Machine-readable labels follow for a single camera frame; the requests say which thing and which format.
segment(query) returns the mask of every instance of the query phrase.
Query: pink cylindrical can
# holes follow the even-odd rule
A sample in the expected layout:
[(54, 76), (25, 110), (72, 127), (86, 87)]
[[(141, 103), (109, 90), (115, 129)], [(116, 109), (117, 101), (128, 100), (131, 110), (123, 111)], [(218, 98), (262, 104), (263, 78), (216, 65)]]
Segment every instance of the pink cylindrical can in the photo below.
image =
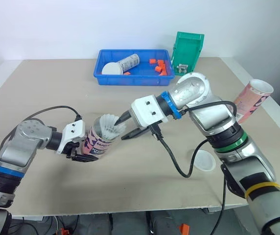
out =
[(90, 154), (96, 157), (104, 154), (110, 147), (114, 140), (105, 140), (101, 136), (101, 127), (99, 124), (100, 118), (98, 117), (93, 126), (88, 131), (88, 136), (82, 145), (81, 151), (83, 154)]
[(274, 88), (267, 82), (252, 79), (234, 101), (238, 123), (243, 123), (273, 91)]

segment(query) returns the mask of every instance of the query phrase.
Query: printed label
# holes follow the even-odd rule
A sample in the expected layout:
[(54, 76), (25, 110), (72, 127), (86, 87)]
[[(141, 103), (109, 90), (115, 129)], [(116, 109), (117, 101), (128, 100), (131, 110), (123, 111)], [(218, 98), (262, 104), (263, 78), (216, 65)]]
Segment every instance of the printed label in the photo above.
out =
[(236, 120), (239, 123), (243, 123), (270, 95), (257, 94), (255, 91), (249, 83), (234, 101), (237, 106)]
[(82, 152), (84, 154), (101, 155), (106, 152), (106, 150), (111, 145), (111, 141), (105, 141), (101, 139), (93, 128), (88, 132), (88, 136), (85, 143), (82, 146)]
[(122, 70), (125, 72), (139, 64), (139, 57), (136, 54), (133, 54), (125, 59), (118, 61), (117, 63), (120, 64)]

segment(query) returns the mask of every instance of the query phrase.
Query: cylindrical container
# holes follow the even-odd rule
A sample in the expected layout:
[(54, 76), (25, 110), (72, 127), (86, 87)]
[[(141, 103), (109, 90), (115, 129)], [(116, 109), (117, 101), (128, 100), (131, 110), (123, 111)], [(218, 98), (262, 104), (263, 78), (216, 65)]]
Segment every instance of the cylindrical container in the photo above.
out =
[(137, 54), (130, 55), (118, 62), (107, 63), (102, 74), (122, 75), (127, 70), (137, 66), (140, 63), (140, 58)]
[(104, 140), (100, 136), (100, 118), (97, 118), (89, 130), (84, 144), (82, 145), (82, 153), (90, 154), (96, 157), (100, 157), (100, 155), (104, 154), (114, 140)]
[(243, 123), (273, 91), (274, 88), (267, 82), (252, 79), (234, 101), (238, 123)]

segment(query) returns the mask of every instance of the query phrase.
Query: white cap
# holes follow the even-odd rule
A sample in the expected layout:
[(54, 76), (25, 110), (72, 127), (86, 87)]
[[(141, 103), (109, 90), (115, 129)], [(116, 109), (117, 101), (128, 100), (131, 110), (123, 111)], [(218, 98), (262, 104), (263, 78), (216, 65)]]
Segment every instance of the white cap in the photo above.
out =
[(102, 74), (122, 75), (122, 73), (122, 67), (116, 62), (107, 63), (102, 69)]
[(194, 159), (196, 168), (202, 171), (211, 171), (216, 167), (216, 161), (213, 155), (205, 150), (199, 150)]

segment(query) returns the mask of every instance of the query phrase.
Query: green ring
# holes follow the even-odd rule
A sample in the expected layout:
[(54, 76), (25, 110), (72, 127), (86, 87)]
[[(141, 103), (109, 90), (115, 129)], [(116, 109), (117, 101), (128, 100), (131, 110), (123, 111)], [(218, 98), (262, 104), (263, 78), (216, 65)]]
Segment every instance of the green ring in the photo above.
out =
[(229, 152), (229, 151), (239, 147), (240, 145), (242, 145), (244, 143), (244, 141), (246, 141), (247, 137), (248, 137), (247, 133), (243, 132), (240, 139), (238, 139), (235, 143), (232, 143), (226, 147), (216, 148), (215, 151), (219, 152), (219, 153)]

